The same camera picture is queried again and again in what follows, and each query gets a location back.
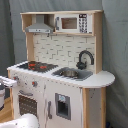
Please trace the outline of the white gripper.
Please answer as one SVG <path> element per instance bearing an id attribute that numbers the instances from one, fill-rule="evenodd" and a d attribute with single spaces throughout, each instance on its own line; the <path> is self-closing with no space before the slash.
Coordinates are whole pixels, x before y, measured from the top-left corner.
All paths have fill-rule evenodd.
<path id="1" fill-rule="evenodd" d="M 4 84 L 6 87 L 16 87 L 17 86 L 17 81 L 12 80 L 3 76 L 0 76 L 0 83 Z"/>

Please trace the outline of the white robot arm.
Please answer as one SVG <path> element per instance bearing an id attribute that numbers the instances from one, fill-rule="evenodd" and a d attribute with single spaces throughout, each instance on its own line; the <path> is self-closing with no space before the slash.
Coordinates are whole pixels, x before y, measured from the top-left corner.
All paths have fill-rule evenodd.
<path id="1" fill-rule="evenodd" d="M 16 80 L 0 76 L 0 111 L 4 108 L 5 89 L 16 86 Z M 0 123 L 0 128 L 40 128 L 40 125 L 35 115 L 24 114 L 18 119 Z"/>

